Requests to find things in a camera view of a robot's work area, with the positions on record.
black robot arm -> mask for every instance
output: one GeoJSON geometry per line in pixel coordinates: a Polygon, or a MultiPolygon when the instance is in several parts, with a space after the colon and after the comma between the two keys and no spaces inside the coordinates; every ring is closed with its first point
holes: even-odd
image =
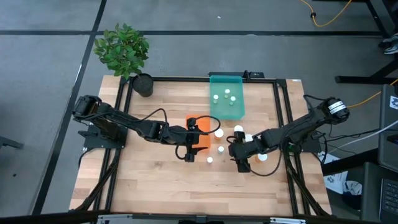
{"type": "Polygon", "coordinates": [[[197,152],[205,149],[192,148],[194,144],[199,143],[199,135],[207,134],[198,128],[195,122],[196,118],[187,120],[187,129],[181,126],[169,126],[167,120],[153,121],[146,119],[152,114],[144,119],[139,119],[103,103],[97,96],[89,95],[79,97],[72,115],[75,121],[93,123],[101,131],[101,137],[109,141],[121,139],[123,133],[119,130],[120,126],[124,126],[134,130],[146,141],[185,146],[187,147],[187,153],[183,158],[185,162],[193,162],[197,152]]]}
{"type": "MultiPolygon", "coordinates": [[[[234,141],[228,146],[229,155],[233,157],[238,172],[250,172],[248,158],[255,154],[267,154],[277,149],[289,158],[289,143],[301,145],[308,135],[324,124],[338,124],[346,121],[349,111],[340,99],[328,98],[316,108],[310,108],[309,114],[275,129],[267,129],[254,135],[253,141],[244,142],[244,133],[235,132],[234,141]]],[[[311,193],[296,173],[290,158],[286,162],[287,172],[294,179],[303,196],[308,200],[317,215],[329,215],[312,197],[311,193]]]]}
{"type": "Polygon", "coordinates": [[[340,99],[328,98],[316,108],[310,108],[309,114],[281,128],[267,129],[254,135],[253,141],[243,142],[244,134],[235,132],[235,140],[228,146],[229,155],[238,161],[275,151],[285,141],[300,145],[320,126],[342,123],[348,116],[349,111],[340,99]]]}

floor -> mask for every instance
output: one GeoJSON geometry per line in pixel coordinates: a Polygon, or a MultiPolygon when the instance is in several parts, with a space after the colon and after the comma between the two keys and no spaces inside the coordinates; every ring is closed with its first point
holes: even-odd
{"type": "MultiPolygon", "coordinates": [[[[344,2],[309,1],[319,23],[329,21],[344,2]]],[[[388,31],[386,9],[372,1],[388,31]]],[[[100,0],[3,0],[0,30],[92,30],[100,0]]],[[[354,2],[330,26],[316,28],[299,0],[108,0],[98,30],[125,22],[140,30],[377,31],[369,9],[354,2]]],[[[153,76],[207,76],[210,71],[264,72],[269,78],[301,79],[306,93],[339,97],[347,105],[380,90],[378,85],[336,84],[336,75],[370,75],[392,60],[377,47],[380,37],[148,35],[144,72],[153,76]]],[[[30,213],[60,122],[88,43],[88,35],[0,35],[0,135],[25,144],[0,151],[0,217],[30,213]]],[[[78,95],[96,95],[103,75],[111,74],[91,53],[78,95]]],[[[352,109],[333,134],[377,128],[379,98],[352,109]]],[[[71,121],[43,208],[68,210],[81,154],[82,125],[71,121]]],[[[346,141],[335,142],[339,146],[346,141]]],[[[363,152],[377,138],[347,150],[363,152]]],[[[335,151],[338,157],[349,153],[335,151]]],[[[332,210],[353,217],[336,197],[332,210]]]]}

orange block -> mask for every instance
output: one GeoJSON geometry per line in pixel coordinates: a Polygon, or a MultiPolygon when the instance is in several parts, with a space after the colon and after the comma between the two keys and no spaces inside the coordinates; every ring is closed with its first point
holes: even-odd
{"type": "MultiPolygon", "coordinates": [[[[189,118],[197,118],[199,116],[201,115],[188,114],[185,117],[185,120],[188,120],[189,118]]],[[[204,132],[210,131],[210,118],[200,118],[199,120],[197,120],[197,126],[199,127],[200,130],[204,132]]],[[[207,147],[210,149],[210,146],[211,146],[210,135],[200,135],[199,143],[193,145],[192,147],[207,147]]]]}

teal plastic bin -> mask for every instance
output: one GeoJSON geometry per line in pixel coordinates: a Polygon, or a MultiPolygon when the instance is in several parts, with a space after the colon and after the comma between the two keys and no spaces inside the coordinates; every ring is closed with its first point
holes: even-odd
{"type": "Polygon", "coordinates": [[[243,83],[242,77],[228,75],[212,75],[210,77],[210,114],[218,119],[239,120],[244,116],[243,83]],[[228,98],[225,98],[225,89],[229,89],[228,98]],[[213,96],[218,95],[217,103],[213,96]],[[230,105],[231,97],[236,100],[230,105]]]}

wooden table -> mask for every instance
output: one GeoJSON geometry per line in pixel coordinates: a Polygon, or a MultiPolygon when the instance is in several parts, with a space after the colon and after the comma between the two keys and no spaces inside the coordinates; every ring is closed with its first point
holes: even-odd
{"type": "MultiPolygon", "coordinates": [[[[105,76],[99,97],[114,105],[118,92],[119,77],[105,76]]],[[[232,135],[233,127],[243,126],[244,131],[255,134],[267,128],[278,127],[272,85],[245,83],[244,102],[246,115],[240,121],[221,121],[224,136],[232,135]]],[[[294,119],[307,113],[300,80],[287,80],[289,98],[294,119]]],[[[127,92],[122,97],[123,110],[127,92]]],[[[283,94],[280,90],[282,105],[283,94]]],[[[164,108],[170,125],[185,126],[187,114],[209,114],[209,83],[203,82],[155,82],[154,94],[143,98],[132,94],[129,114],[143,118],[164,108]]],[[[285,108],[284,121],[287,121],[285,108]]],[[[163,120],[157,113],[151,119],[163,120]]],[[[127,135],[122,150],[117,181],[112,201],[112,212],[122,213],[173,213],[207,215],[292,215],[287,175],[282,159],[278,171],[270,177],[252,173],[238,173],[236,164],[230,161],[228,150],[217,153],[218,146],[228,148],[225,138],[216,141],[211,137],[211,149],[201,151],[194,163],[186,163],[175,157],[173,146],[151,143],[140,138],[134,131],[127,135]],[[212,156],[214,162],[206,163],[212,156]]],[[[268,154],[263,163],[249,159],[252,169],[260,173],[272,171],[279,151],[268,154]]],[[[104,149],[89,152],[81,161],[70,208],[76,208],[88,196],[98,182],[104,149]]],[[[330,205],[319,161],[311,154],[301,155],[305,183],[324,210],[330,213],[330,205]]],[[[101,198],[104,208],[107,186],[101,198]]],[[[298,208],[302,210],[300,191],[296,187],[298,208]]]]}

